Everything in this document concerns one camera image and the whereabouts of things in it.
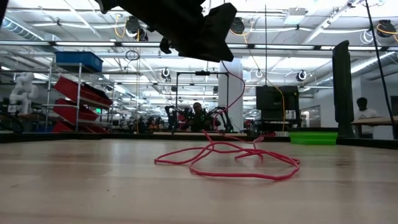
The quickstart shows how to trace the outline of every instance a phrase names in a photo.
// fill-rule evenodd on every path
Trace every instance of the ceiling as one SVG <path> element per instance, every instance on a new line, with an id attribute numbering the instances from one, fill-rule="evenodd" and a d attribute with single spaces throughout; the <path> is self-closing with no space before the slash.
<path id="1" fill-rule="evenodd" d="M 247 42 L 249 44 L 288 44 L 288 45 L 336 45 L 341 41 L 349 40 L 350 45 L 372 45 L 372 42 L 365 41 L 364 31 L 369 27 L 369 19 L 366 14 L 366 8 L 362 5 L 362 0 L 288 0 L 288 1 L 258 1 L 258 0 L 231 0 L 205 1 L 202 7 L 204 13 L 209 8 L 213 8 L 231 2 L 238 9 L 239 17 L 243 18 L 246 26 Z M 352 8 L 346 8 L 348 3 L 353 3 Z M 389 19 L 393 25 L 398 24 L 398 15 L 396 9 L 398 2 L 395 0 L 369 0 L 373 5 L 371 13 L 373 21 L 377 24 L 378 20 Z M 284 24 L 284 20 L 289 8 L 295 10 L 305 9 L 305 17 L 299 22 L 300 29 L 296 25 Z M 6 17 L 17 22 L 25 29 L 48 40 L 48 37 L 56 36 L 63 41 L 118 41 L 130 42 L 132 38 L 123 35 L 124 21 L 128 18 L 128 12 L 121 8 L 115 8 L 107 14 L 100 13 L 100 9 L 94 0 L 10 0 Z M 328 18 L 334 16 L 328 27 L 319 29 L 325 24 Z M 156 32 L 148 32 L 148 38 L 151 42 L 160 42 L 162 36 Z M 26 40 L 7 29 L 1 29 L 1 40 Z M 380 45 L 397 46 L 398 43 L 393 37 L 376 38 Z M 226 42 L 229 44 L 244 44 L 242 36 L 229 33 Z M 129 47 L 65 47 L 64 50 L 90 50 L 100 55 L 104 60 L 103 70 L 111 74 L 105 76 L 113 82 L 125 83 L 119 86 L 123 89 L 116 98 L 122 98 L 120 105 L 142 105 L 146 111 L 158 111 L 157 106 L 163 106 L 174 102 L 170 101 L 172 95 L 170 86 L 139 85 L 136 83 L 164 82 L 161 73 L 164 68 L 170 71 L 172 83 L 175 82 L 176 72 L 194 72 L 198 70 L 217 71 L 218 63 L 206 62 L 192 58 L 180 58 L 176 52 L 165 55 L 159 52 L 158 48 L 135 49 L 141 53 L 140 61 L 130 62 L 125 59 L 125 53 L 133 48 Z M 38 62 L 50 65 L 53 54 L 43 49 L 35 47 L 21 46 L 1 46 L 0 57 L 3 66 L 10 69 L 16 68 L 42 68 L 42 65 L 32 63 L 21 57 L 10 56 L 9 50 L 15 50 L 22 55 L 28 56 Z M 275 85 L 311 85 L 314 81 L 327 77 L 331 72 L 331 52 L 320 51 L 286 51 L 269 50 L 265 57 L 265 50 L 252 50 L 254 58 L 250 56 L 248 49 L 232 50 L 235 57 L 241 58 L 244 73 L 244 79 L 247 85 L 264 84 L 264 77 L 257 71 L 254 61 L 259 64 L 260 69 L 267 70 L 267 78 Z M 374 57 L 374 52 L 353 52 L 351 59 L 354 61 L 366 60 Z M 396 69 L 397 64 L 389 65 Z M 310 82 L 298 83 L 295 74 L 300 71 L 306 71 L 311 75 Z M 142 75 L 130 75 L 126 72 L 140 72 Z M 375 71 L 366 74 L 369 77 L 377 75 Z M 94 82 L 98 79 L 96 76 L 85 77 L 86 82 Z M 179 89 L 178 92 L 183 97 L 182 105 L 191 105 L 194 100 L 200 100 L 209 107 L 216 105 L 214 97 L 204 96 L 213 94 L 213 86 L 217 85 L 216 76 L 208 78 L 196 77 L 194 75 L 182 75 L 181 83 L 207 83 L 205 86 L 190 86 Z M 310 97 L 316 88 L 305 91 L 305 96 Z M 127 100 L 128 93 L 142 99 L 138 103 Z M 253 97 L 255 92 L 252 87 L 248 87 L 245 92 L 247 101 L 244 102 L 245 113 L 249 113 L 254 107 Z"/>

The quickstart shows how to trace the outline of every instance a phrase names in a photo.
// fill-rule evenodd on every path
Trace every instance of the person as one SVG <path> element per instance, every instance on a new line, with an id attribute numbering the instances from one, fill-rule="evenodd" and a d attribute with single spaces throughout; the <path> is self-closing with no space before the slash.
<path id="1" fill-rule="evenodd" d="M 195 114 L 181 127 L 182 130 L 186 130 L 191 127 L 192 132 L 200 132 L 201 130 L 210 131 L 213 125 L 213 117 L 207 116 L 206 111 L 202 109 L 201 104 L 196 102 L 193 104 L 193 110 Z M 216 126 L 220 126 L 221 123 L 216 120 Z"/>
<path id="2" fill-rule="evenodd" d="M 358 98 L 356 100 L 359 111 L 355 113 L 355 119 L 365 119 L 365 118 L 377 118 L 380 115 L 376 110 L 368 108 L 368 100 L 365 97 Z M 374 128 L 372 126 L 362 126 L 362 134 L 360 138 L 373 139 Z"/>

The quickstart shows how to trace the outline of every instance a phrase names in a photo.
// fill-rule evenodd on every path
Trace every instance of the tangled cable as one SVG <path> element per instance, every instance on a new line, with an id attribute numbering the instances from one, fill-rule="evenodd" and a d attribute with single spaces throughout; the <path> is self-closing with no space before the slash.
<path id="1" fill-rule="evenodd" d="M 226 68 L 224 62 L 221 61 L 221 63 L 223 64 L 225 70 L 232 75 L 235 78 L 240 79 L 240 81 L 243 83 L 243 91 L 240 94 L 239 97 L 237 97 L 236 100 L 234 100 L 230 105 L 228 105 L 223 111 L 220 111 L 216 116 L 219 116 L 221 113 L 225 112 L 226 110 L 228 110 L 228 108 L 230 108 L 231 106 L 233 106 L 244 94 L 244 89 L 245 89 L 245 82 L 242 78 L 232 74 L 231 72 L 228 71 L 228 69 Z M 285 179 L 289 179 L 291 178 L 297 171 L 300 170 L 300 160 L 298 159 L 294 159 L 291 158 L 289 156 L 285 156 L 282 154 L 279 154 L 277 152 L 270 152 L 270 151 L 265 151 L 263 149 L 257 149 L 256 147 L 256 143 L 257 142 L 262 142 L 264 140 L 264 136 L 260 136 L 257 139 L 255 139 L 253 142 L 247 142 L 247 141 L 243 141 L 242 139 L 233 137 L 233 136 L 227 136 L 221 132 L 219 132 L 219 134 L 222 134 L 224 137 L 226 138 L 230 138 L 230 139 L 235 139 L 238 140 L 240 142 L 244 142 L 244 143 L 250 143 L 253 144 L 253 149 L 249 149 L 249 148 L 243 148 L 243 147 L 239 147 L 237 145 L 231 144 L 230 142 L 214 142 L 210 136 L 206 133 L 206 131 L 203 131 L 203 134 L 206 136 L 206 138 L 209 140 L 209 144 L 205 147 L 191 147 L 191 148 L 187 148 L 187 149 L 181 149 L 178 151 L 174 151 L 174 152 L 170 152 L 170 153 L 166 153 L 164 155 L 159 156 L 158 158 L 155 159 L 155 164 L 157 163 L 163 163 L 163 164 L 173 164 L 173 165 L 183 165 L 183 164 L 187 164 L 190 163 L 190 172 L 197 174 L 197 175 L 203 175 L 203 176 L 208 176 L 208 177 L 255 177 L 255 178 L 261 178 L 261 179 L 270 179 L 270 180 L 285 180 Z M 226 145 L 226 146 L 230 146 L 233 147 L 235 149 L 233 150 L 228 150 L 228 151 L 221 151 L 221 150 L 216 150 L 215 146 L 217 145 Z M 190 159 L 184 160 L 184 161 L 171 161 L 171 160 L 165 160 L 165 159 L 161 159 L 170 155 L 174 155 L 174 154 L 178 154 L 181 152 L 185 152 L 185 151 L 192 151 L 192 150 L 200 150 L 200 152 L 193 156 Z M 221 172 L 203 172 L 200 171 L 196 168 L 194 168 L 193 165 L 195 165 L 198 161 L 200 161 L 201 159 L 205 158 L 206 156 L 208 156 L 209 154 L 211 154 L 212 152 L 217 152 L 220 154 L 229 154 L 229 153 L 240 153 L 243 152 L 243 154 L 237 155 L 235 156 L 235 159 L 239 159 L 239 158 L 244 158 L 247 156 L 257 156 L 260 158 L 261 161 L 263 161 L 263 154 L 267 154 L 269 156 L 272 156 L 282 162 L 286 162 L 292 166 L 294 166 L 294 170 L 286 175 L 278 175 L 278 176 L 274 176 L 274 175 L 265 175 L 265 174 L 256 174 L 256 173 L 221 173 Z"/>

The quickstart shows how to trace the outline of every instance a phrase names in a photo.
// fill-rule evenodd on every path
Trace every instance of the red cable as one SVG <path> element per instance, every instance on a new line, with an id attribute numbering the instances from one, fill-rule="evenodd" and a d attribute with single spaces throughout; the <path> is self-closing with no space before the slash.
<path id="1" fill-rule="evenodd" d="M 243 83 L 243 91 L 242 91 L 241 95 L 236 100 L 234 100 L 230 105 L 227 105 L 227 107 L 223 111 L 221 111 L 221 112 L 216 114 L 216 116 L 213 119 L 213 126 L 214 127 L 216 126 L 215 122 L 216 122 L 217 116 L 219 116 L 221 113 L 224 113 L 231 106 L 233 106 L 243 96 L 244 89 L 246 87 L 245 82 L 244 82 L 244 80 L 242 78 L 240 78 L 240 77 L 232 74 L 231 72 L 229 72 L 225 65 L 224 65 L 224 68 L 226 69 L 226 71 L 230 75 L 232 75 L 233 77 L 238 78 L 238 79 L 240 79 L 242 81 L 242 83 Z M 225 134 L 223 134 L 221 132 L 218 132 L 218 133 L 222 134 L 226 138 L 235 139 L 235 140 L 238 140 L 240 142 L 253 144 L 253 148 L 254 149 L 242 148 L 242 147 L 236 146 L 234 144 L 231 144 L 229 142 L 214 142 L 213 140 L 211 140 L 210 136 L 206 133 L 206 131 L 203 131 L 203 134 L 207 137 L 207 139 L 209 140 L 210 144 L 208 144 L 205 147 L 191 147 L 191 148 L 188 148 L 188 149 L 181 149 L 181 150 L 178 150 L 178 151 L 166 153 L 166 154 L 161 155 L 158 158 L 156 158 L 155 159 L 155 164 L 156 163 L 165 163 L 165 164 L 182 165 L 182 164 L 186 164 L 186 163 L 190 162 L 190 168 L 189 168 L 190 171 L 192 173 L 194 173 L 194 174 L 197 174 L 197 175 L 204 175 L 204 176 L 209 176 L 209 177 L 255 177 L 255 178 L 270 179 L 270 180 L 285 180 L 285 179 L 289 179 L 297 171 L 300 170 L 300 166 L 299 166 L 300 160 L 298 160 L 298 159 L 294 159 L 294 158 L 291 158 L 289 156 L 285 156 L 285 155 L 279 154 L 277 152 L 269 152 L 269 151 L 265 151 L 265 150 L 262 150 L 262 149 L 257 149 L 256 143 L 257 142 L 262 142 L 264 140 L 264 136 L 259 136 L 253 142 L 247 142 L 247 141 L 243 141 L 242 139 L 239 139 L 239 138 L 236 138 L 236 137 L 233 137 L 233 136 L 226 136 Z M 231 147 L 235 148 L 235 150 L 219 151 L 219 150 L 215 149 L 216 145 L 231 146 Z M 199 149 L 200 149 L 200 152 L 197 155 L 195 155 L 194 157 L 192 157 L 190 159 L 184 160 L 184 161 L 170 161 L 170 160 L 161 159 L 163 157 L 170 156 L 170 155 L 173 155 L 173 154 L 177 154 L 177 153 L 180 153 L 180 152 L 191 151 L 191 150 L 199 150 Z M 267 154 L 267 155 L 272 156 L 272 157 L 274 157 L 274 158 L 276 158 L 276 159 L 278 159 L 278 160 L 280 160 L 282 162 L 286 162 L 286 163 L 288 163 L 290 165 L 293 165 L 295 168 L 290 174 L 280 175 L 280 176 L 273 176 L 273 175 L 255 174 L 255 173 L 203 172 L 203 171 L 199 171 L 199 170 L 197 170 L 197 169 L 195 169 L 193 167 L 193 165 L 195 163 L 197 163 L 201 159 L 205 158 L 206 156 L 208 156 L 212 152 L 217 152 L 217 153 L 220 153 L 220 154 L 245 152 L 244 154 L 240 154 L 240 155 L 236 156 L 235 159 L 239 159 L 239 158 L 243 158 L 243 157 L 247 157 L 247 156 L 258 156 L 261 159 L 261 161 L 263 160 L 263 154 Z"/>

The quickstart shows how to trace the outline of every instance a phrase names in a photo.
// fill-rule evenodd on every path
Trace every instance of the shelving rack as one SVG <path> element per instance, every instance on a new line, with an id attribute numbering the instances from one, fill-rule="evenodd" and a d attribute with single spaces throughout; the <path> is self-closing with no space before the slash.
<path id="1" fill-rule="evenodd" d="M 74 68 L 76 69 L 77 73 L 75 73 L 75 74 L 78 75 L 77 97 L 76 97 L 76 100 L 72 100 L 73 102 L 76 103 L 76 105 L 57 105 L 57 104 L 51 105 L 50 104 L 50 94 L 51 94 L 51 89 L 52 89 L 51 78 L 52 78 L 52 75 L 53 75 L 54 68 L 57 68 L 57 67 L 60 67 L 60 68 L 68 67 L 69 71 L 73 70 Z M 81 109 L 80 105 L 81 105 L 82 102 L 87 103 L 89 106 L 94 106 L 94 107 L 97 107 L 97 108 L 101 109 L 101 114 L 102 114 L 102 110 L 108 110 L 108 114 L 109 114 L 109 111 L 111 111 L 111 113 L 113 112 L 113 104 L 112 103 L 111 103 L 111 105 L 106 105 L 104 103 L 97 102 L 97 101 L 91 100 L 89 98 L 81 97 L 81 84 L 82 84 L 81 83 L 81 76 L 82 76 L 83 72 L 85 72 L 85 73 L 95 73 L 94 71 L 91 71 L 90 68 L 84 66 L 82 63 L 78 63 L 78 64 L 68 63 L 68 64 L 65 64 L 65 63 L 54 63 L 54 61 L 53 61 L 53 63 L 51 64 L 50 70 L 49 70 L 49 84 L 47 86 L 47 104 L 43 105 L 44 107 L 46 107 L 46 116 L 45 116 L 45 128 L 46 128 L 46 130 L 47 130 L 48 121 L 49 121 L 50 108 L 54 108 L 54 107 L 76 108 L 76 121 L 75 121 L 75 123 L 69 122 L 67 119 L 65 119 L 64 117 L 60 116 L 61 118 L 63 118 L 64 121 L 68 122 L 71 125 L 74 125 L 75 126 L 75 131 L 79 130 L 79 126 L 85 126 L 87 124 L 89 124 L 91 126 L 94 125 L 94 126 L 102 126 L 102 127 L 111 127 L 111 122 L 112 121 L 109 122 L 109 119 L 107 120 L 107 122 L 101 122 L 101 121 L 98 122 L 98 121 L 90 121 L 90 120 L 84 120 L 84 119 L 80 119 L 79 118 L 79 112 L 80 112 L 80 109 Z"/>

